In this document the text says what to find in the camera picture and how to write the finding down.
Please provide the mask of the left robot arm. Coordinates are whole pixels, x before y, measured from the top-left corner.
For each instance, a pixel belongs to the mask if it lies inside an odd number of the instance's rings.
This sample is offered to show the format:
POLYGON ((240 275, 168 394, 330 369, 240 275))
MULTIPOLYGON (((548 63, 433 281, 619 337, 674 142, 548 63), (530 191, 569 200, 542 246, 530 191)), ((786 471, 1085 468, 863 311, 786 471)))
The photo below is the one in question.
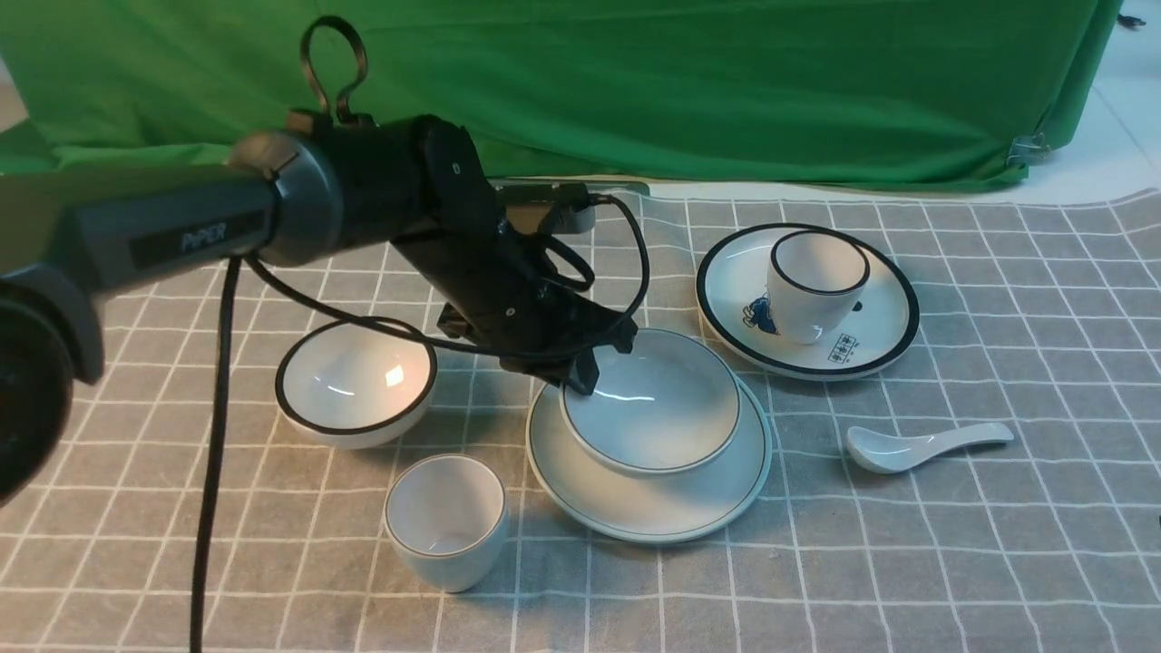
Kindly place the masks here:
POLYGON ((546 207, 539 227, 512 227, 468 130, 433 115, 303 112, 224 164, 5 175, 3 502, 53 455, 74 383, 103 376, 104 301, 232 257, 297 268, 388 243, 444 295, 452 350, 590 395, 594 349, 628 353, 639 326, 549 252, 568 256, 556 211, 612 199, 576 187, 517 201, 546 207))

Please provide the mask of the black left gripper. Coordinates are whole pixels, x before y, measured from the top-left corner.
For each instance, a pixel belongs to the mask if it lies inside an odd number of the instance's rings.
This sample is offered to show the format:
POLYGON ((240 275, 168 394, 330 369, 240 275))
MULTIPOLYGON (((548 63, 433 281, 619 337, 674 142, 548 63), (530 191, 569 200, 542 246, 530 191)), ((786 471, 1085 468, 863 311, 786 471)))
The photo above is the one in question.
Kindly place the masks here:
POLYGON ((583 296, 596 273, 554 236, 424 231, 402 237, 399 252, 446 297, 440 330, 490 350, 506 371, 565 375, 564 387, 593 396, 594 349, 633 350, 636 323, 583 296))

